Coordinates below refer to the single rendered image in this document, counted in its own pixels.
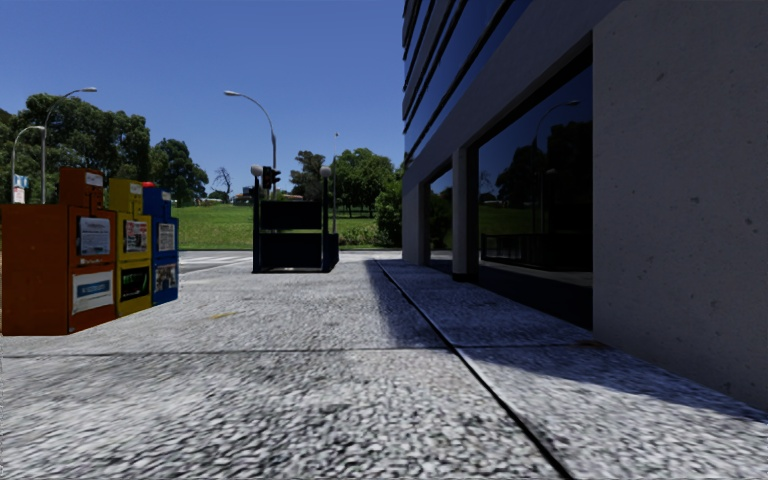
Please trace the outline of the orange newspaper box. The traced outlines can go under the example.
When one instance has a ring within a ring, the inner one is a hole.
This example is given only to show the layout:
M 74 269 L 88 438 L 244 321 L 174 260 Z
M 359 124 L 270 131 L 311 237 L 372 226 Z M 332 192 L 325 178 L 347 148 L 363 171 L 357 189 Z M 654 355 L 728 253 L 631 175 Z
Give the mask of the orange newspaper box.
M 116 214 L 104 176 L 63 167 L 55 204 L 2 214 L 2 333 L 67 335 L 116 317 Z

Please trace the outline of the pale concrete building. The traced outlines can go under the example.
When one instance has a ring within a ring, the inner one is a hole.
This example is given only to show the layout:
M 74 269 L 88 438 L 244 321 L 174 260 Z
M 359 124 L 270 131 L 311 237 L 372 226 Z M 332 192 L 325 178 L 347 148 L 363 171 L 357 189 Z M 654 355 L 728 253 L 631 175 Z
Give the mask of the pale concrete building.
M 402 248 L 768 410 L 768 0 L 402 0 Z

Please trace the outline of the grey street lamp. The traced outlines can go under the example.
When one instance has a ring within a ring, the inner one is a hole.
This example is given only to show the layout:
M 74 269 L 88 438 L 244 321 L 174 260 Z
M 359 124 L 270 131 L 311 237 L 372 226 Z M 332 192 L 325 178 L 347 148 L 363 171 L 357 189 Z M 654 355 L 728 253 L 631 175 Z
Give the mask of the grey street lamp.
M 24 194 L 24 190 L 26 189 L 24 183 L 23 182 L 19 182 L 16 179 L 16 177 L 17 177 L 17 175 L 16 175 L 16 157 L 17 157 L 16 150 L 17 150 L 17 145 L 18 145 L 18 142 L 19 142 L 21 136 L 24 133 L 29 132 L 29 131 L 33 131 L 33 130 L 45 133 L 46 132 L 46 127 L 40 126 L 40 125 L 32 125 L 32 126 L 25 127 L 24 129 L 22 129 L 16 135 L 16 138 L 14 140 L 14 144 L 13 144 L 13 148 L 12 148 L 12 156 L 11 156 L 11 203 L 12 204 L 16 204 L 17 203 L 20 195 L 23 195 Z
M 54 110 L 57 108 L 57 106 L 66 98 L 76 94 L 76 93 L 95 93 L 98 92 L 98 88 L 95 86 L 89 86 L 84 88 L 79 88 L 72 90 L 70 92 L 67 92 L 64 95 L 58 96 L 48 107 L 46 112 L 46 117 L 44 120 L 44 123 L 42 125 L 43 130 L 41 133 L 41 204 L 46 204 L 47 201 L 47 135 L 48 135 L 48 125 L 51 118 L 51 115 L 53 114 Z

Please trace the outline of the grey pole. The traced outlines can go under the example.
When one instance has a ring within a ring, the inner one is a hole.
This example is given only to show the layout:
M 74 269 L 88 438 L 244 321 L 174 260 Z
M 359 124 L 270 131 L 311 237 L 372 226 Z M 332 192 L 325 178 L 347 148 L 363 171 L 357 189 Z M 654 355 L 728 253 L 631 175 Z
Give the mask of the grey pole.
M 336 196 L 336 187 L 337 187 L 337 142 L 338 142 L 339 132 L 336 131 L 334 133 L 334 148 L 333 148 L 333 159 L 332 159 L 332 233 L 337 233 L 337 196 Z

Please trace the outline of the trees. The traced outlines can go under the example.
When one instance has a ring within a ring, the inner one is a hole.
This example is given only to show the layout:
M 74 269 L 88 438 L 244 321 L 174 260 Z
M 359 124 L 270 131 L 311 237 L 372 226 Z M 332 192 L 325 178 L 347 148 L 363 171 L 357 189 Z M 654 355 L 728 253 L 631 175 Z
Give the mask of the trees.
M 0 203 L 11 200 L 11 156 L 16 135 L 25 127 L 42 126 L 56 96 L 27 98 L 15 114 L 0 109 Z M 26 201 L 41 199 L 41 133 L 24 133 L 16 150 L 16 174 L 29 179 Z M 176 139 L 153 143 L 146 119 L 123 111 L 105 111 L 77 97 L 63 100 L 51 115 L 47 135 L 47 200 L 57 200 L 59 169 L 84 167 L 111 178 L 151 181 L 186 206 L 206 196 L 206 172 L 187 145 Z
M 337 157 L 337 232 L 342 246 L 402 245 L 402 170 L 368 148 Z M 328 180 L 332 230 L 332 176 Z

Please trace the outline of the dark stairway railing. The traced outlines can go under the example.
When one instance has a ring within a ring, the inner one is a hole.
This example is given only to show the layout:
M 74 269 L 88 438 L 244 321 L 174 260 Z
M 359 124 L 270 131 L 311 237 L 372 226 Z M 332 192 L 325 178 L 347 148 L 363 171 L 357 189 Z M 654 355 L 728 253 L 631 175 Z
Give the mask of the dark stairway railing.
M 329 272 L 339 260 L 339 236 L 329 231 L 328 178 L 320 169 L 320 201 L 263 200 L 261 187 L 251 189 L 253 205 L 253 271 L 315 269 Z

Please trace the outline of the blue newspaper box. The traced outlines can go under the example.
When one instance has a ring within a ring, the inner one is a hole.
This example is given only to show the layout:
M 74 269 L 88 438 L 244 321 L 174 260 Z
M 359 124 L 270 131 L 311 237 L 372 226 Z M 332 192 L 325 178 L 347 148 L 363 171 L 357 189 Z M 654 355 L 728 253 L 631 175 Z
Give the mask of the blue newspaper box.
M 171 194 L 153 182 L 143 182 L 143 213 L 152 224 L 152 301 L 159 305 L 178 298 L 179 219 L 172 216 Z

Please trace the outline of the traffic light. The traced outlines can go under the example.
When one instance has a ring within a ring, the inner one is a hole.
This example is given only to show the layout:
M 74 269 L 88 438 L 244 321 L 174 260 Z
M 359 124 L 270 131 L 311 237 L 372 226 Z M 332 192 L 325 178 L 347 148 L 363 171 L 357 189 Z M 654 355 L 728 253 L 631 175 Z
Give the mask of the traffic light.
M 243 94 L 243 93 L 240 93 L 240 92 L 231 91 L 231 90 L 225 90 L 224 94 L 226 96 L 230 96 L 230 97 L 242 97 L 242 98 L 248 99 L 249 101 L 251 101 L 252 103 L 257 105 L 261 109 L 261 111 L 264 113 L 265 117 L 267 118 L 267 121 L 268 121 L 268 124 L 269 124 L 269 129 L 270 129 L 271 145 L 272 145 L 272 166 L 271 166 L 271 175 L 270 175 L 270 186 L 271 186 L 271 189 L 272 189 L 271 199 L 275 200 L 276 196 L 277 196 L 276 189 L 277 189 L 277 182 L 279 180 L 279 178 L 278 178 L 279 172 L 277 170 L 277 137 L 276 137 L 275 132 L 274 132 L 274 126 L 273 126 L 272 119 L 271 119 L 268 111 L 265 109 L 265 107 L 259 101 L 257 101 L 256 99 L 254 99 L 254 98 L 252 98 L 252 97 L 250 97 L 250 96 L 248 96 L 246 94 Z

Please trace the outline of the yellow newspaper box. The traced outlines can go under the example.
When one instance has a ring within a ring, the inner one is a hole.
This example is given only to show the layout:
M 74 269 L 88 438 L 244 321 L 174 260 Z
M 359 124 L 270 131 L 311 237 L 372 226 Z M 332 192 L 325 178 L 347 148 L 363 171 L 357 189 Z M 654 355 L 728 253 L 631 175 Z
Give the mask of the yellow newspaper box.
M 116 313 L 126 316 L 152 306 L 152 221 L 135 180 L 110 180 L 109 207 L 116 213 Z

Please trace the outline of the tree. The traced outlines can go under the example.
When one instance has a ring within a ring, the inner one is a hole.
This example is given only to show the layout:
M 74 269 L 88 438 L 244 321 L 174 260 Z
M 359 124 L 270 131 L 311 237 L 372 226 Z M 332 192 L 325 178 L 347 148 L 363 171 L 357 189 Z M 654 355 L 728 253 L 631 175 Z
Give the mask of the tree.
M 229 171 L 225 167 L 218 167 L 215 170 L 213 187 L 214 190 L 209 195 L 210 198 L 220 200 L 224 204 L 230 202 L 230 197 L 232 194 L 232 179 Z

